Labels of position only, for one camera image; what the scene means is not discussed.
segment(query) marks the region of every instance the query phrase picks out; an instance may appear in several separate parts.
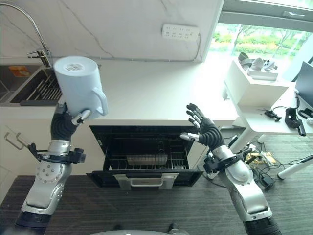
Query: sink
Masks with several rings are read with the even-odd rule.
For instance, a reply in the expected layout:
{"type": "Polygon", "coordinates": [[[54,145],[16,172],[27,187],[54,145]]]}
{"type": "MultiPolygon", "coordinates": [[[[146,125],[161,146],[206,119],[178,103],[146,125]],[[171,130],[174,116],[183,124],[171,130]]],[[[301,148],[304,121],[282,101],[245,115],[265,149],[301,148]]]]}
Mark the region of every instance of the sink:
{"type": "Polygon", "coordinates": [[[54,71],[41,69],[15,94],[10,103],[19,103],[21,106],[54,106],[61,95],[54,71]]]}
{"type": "Polygon", "coordinates": [[[55,106],[57,104],[62,92],[54,70],[46,69],[42,65],[22,65],[13,66],[16,71],[12,73],[10,67],[0,66],[1,106],[55,106]]]}
{"type": "Polygon", "coordinates": [[[0,65],[0,103],[5,103],[41,65],[0,65]]]}

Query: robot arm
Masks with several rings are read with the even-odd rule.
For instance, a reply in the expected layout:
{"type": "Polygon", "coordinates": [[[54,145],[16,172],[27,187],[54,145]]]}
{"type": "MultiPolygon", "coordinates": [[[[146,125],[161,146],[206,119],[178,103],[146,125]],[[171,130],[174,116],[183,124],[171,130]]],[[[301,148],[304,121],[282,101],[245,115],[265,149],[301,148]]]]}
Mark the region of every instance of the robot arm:
{"type": "Polygon", "coordinates": [[[66,104],[60,99],[51,122],[51,142],[48,151],[39,154],[36,145],[28,149],[39,160],[35,182],[21,208],[14,228],[4,234],[43,235],[54,214],[67,178],[71,163],[84,162],[82,149],[70,151],[70,139],[76,128],[90,115],[84,110],[72,118],[66,104]]]}
{"type": "Polygon", "coordinates": [[[230,193],[247,234],[281,235],[265,196],[253,180],[250,167],[226,147],[218,128],[196,105],[189,104],[187,109],[187,114],[192,117],[189,121],[198,128],[200,134],[181,133],[180,137],[210,148],[213,156],[208,155],[204,160],[204,169],[207,173],[219,171],[219,177],[230,193]]]}

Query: wall socket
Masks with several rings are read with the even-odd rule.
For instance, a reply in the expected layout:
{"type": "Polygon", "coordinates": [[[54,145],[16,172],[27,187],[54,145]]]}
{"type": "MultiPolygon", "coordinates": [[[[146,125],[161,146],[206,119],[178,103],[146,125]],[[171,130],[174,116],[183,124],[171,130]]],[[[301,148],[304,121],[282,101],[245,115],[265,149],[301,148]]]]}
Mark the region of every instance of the wall socket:
{"type": "Polygon", "coordinates": [[[162,28],[162,36],[163,38],[194,42],[198,38],[199,31],[196,26],[166,23],[162,28]]]}

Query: dishwasher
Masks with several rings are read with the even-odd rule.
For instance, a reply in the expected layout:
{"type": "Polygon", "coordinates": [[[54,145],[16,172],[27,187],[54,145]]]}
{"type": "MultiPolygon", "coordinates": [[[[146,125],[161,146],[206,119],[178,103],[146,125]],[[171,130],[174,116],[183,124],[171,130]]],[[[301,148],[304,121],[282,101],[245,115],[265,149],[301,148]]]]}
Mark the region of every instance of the dishwasher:
{"type": "Polygon", "coordinates": [[[193,126],[90,126],[105,154],[103,169],[87,174],[99,187],[171,189],[192,186],[203,173],[190,169],[193,126]]]}

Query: dark floor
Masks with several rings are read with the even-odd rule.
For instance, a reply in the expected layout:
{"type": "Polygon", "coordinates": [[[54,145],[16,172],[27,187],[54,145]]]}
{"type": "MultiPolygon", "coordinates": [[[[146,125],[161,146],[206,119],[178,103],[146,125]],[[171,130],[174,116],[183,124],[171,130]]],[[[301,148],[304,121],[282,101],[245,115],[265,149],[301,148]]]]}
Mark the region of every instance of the dark floor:
{"type": "MultiPolygon", "coordinates": [[[[267,151],[281,162],[313,153],[313,138],[269,136],[267,151]]],[[[265,192],[276,221],[284,235],[313,234],[313,166],[310,166],[265,192]]],[[[272,170],[275,177],[278,171],[272,170]]],[[[32,186],[34,177],[20,176],[1,205],[1,226],[10,226],[32,186]]],[[[245,234],[228,191],[204,177],[191,188],[159,191],[122,191],[97,188],[86,176],[71,176],[66,190],[46,231],[47,235],[86,235],[125,229],[165,232],[173,221],[191,235],[245,234]]]]}

